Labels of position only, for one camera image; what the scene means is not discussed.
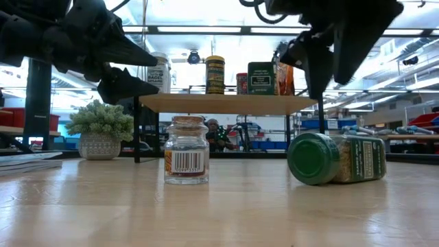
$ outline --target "black robotic arm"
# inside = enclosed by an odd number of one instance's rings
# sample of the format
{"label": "black robotic arm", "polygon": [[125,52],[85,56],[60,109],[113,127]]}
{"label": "black robotic arm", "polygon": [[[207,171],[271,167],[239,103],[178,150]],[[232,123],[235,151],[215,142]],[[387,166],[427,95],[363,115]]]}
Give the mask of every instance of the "black robotic arm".
{"label": "black robotic arm", "polygon": [[19,67],[25,56],[72,70],[100,82],[104,102],[158,93],[158,88],[132,77],[110,62],[156,66],[157,59],[132,43],[121,19],[103,0],[0,0],[0,62]]}
{"label": "black robotic arm", "polygon": [[396,0],[239,2],[246,7],[265,3],[268,14],[300,15],[300,23],[311,26],[281,55],[281,62],[305,71],[311,99],[321,97],[332,77],[342,85],[348,84],[373,45],[404,9]]}

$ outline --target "person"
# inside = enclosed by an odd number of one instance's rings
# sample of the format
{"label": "person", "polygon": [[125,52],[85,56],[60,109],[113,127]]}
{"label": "person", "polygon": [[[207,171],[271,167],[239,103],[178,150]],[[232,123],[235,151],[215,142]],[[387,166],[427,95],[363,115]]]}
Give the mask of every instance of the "person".
{"label": "person", "polygon": [[209,132],[206,134],[206,139],[209,142],[210,152],[223,152],[224,148],[233,150],[233,144],[226,135],[226,131],[220,127],[216,119],[207,121]]}

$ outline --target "stack of books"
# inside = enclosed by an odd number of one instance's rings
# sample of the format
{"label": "stack of books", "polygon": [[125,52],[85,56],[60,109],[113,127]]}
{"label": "stack of books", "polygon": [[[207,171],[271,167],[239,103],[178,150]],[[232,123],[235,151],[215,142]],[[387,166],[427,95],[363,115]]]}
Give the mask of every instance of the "stack of books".
{"label": "stack of books", "polygon": [[62,161],[45,160],[46,158],[53,158],[60,154],[62,154],[62,152],[0,156],[0,176],[61,167]]}

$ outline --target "cork lid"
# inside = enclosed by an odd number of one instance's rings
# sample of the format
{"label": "cork lid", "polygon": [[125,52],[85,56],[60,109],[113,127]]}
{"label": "cork lid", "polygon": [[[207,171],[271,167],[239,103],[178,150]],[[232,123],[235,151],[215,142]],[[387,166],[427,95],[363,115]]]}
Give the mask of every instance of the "cork lid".
{"label": "cork lid", "polygon": [[199,116],[175,116],[172,117],[172,123],[175,124],[203,124],[204,119]]}

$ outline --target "green lid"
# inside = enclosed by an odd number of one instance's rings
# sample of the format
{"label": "green lid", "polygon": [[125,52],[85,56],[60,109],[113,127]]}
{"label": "green lid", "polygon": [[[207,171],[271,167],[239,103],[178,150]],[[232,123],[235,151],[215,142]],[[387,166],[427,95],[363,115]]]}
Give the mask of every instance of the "green lid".
{"label": "green lid", "polygon": [[324,134],[306,133],[296,137],[287,159],[294,177],[307,185],[327,183],[340,169],[337,145]]}

